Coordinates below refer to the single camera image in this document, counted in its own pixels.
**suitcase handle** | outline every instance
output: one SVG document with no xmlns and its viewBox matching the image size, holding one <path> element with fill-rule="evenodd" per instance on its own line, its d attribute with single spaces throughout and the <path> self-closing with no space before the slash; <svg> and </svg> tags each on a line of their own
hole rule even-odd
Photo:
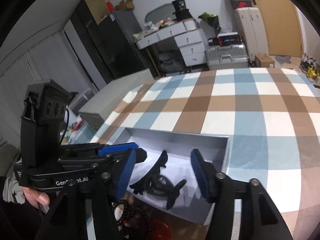
<svg viewBox="0 0 320 240">
<path fill-rule="evenodd" d="M 225 49 L 232 49 L 232 45 L 223 46 L 223 47 L 217 47 L 217 50 L 225 50 Z"/>
<path fill-rule="evenodd" d="M 233 59 L 232 59 L 232 57 L 231 57 L 230 54 L 228 54 L 228 55 L 221 55 L 220 61 L 222 61 L 223 58 L 230 58 L 231 61 L 233 61 Z"/>
</svg>

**white desk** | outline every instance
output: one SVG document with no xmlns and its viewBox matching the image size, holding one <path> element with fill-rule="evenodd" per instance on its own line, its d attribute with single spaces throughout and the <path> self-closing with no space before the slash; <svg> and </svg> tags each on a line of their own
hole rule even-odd
<svg viewBox="0 0 320 240">
<path fill-rule="evenodd" d="M 202 28 L 198 28 L 195 19 L 187 19 L 164 27 L 155 33 L 136 41 L 139 49 L 147 49 L 149 57 L 155 65 L 148 46 L 174 37 L 187 67 L 206 63 L 204 51 L 208 41 Z"/>
</svg>

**silver suitcase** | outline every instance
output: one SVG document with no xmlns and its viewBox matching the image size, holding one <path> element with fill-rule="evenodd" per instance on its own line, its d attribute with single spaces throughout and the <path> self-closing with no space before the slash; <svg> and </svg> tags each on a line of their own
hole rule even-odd
<svg viewBox="0 0 320 240">
<path fill-rule="evenodd" d="M 249 66 L 249 57 L 243 43 L 224 47 L 211 46 L 204 53 L 209 70 Z"/>
</svg>

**gray bag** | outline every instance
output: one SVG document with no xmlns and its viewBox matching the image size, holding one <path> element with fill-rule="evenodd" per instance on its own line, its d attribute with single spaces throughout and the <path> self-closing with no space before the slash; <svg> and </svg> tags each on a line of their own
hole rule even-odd
<svg viewBox="0 0 320 240">
<path fill-rule="evenodd" d="M 159 53 L 160 69 L 164 73 L 174 73 L 186 70 L 186 64 L 179 50 L 167 50 Z"/>
<path fill-rule="evenodd" d="M 249 57 L 245 45 L 211 46 L 205 50 L 209 70 L 227 68 L 245 68 L 249 66 Z"/>
</svg>

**ceiling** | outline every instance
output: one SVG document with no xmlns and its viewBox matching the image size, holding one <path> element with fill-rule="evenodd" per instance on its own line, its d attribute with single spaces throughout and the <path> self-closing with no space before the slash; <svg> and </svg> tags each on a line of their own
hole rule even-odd
<svg viewBox="0 0 320 240">
<path fill-rule="evenodd" d="M 61 30 L 80 0 L 36 0 L 0 47 L 0 75 L 33 45 Z"/>
</svg>

